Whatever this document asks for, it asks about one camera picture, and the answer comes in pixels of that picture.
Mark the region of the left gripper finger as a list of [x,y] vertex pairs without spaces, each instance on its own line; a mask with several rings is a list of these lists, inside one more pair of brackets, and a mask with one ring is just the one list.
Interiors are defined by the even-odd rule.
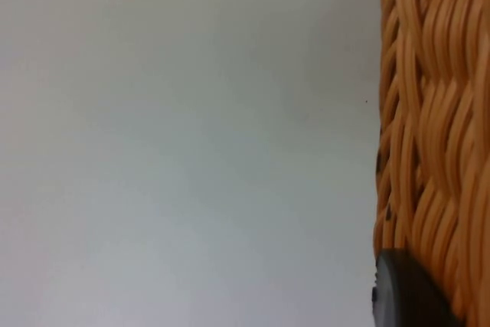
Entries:
[[371,304],[376,326],[466,326],[426,268],[428,260],[404,249],[377,255]]

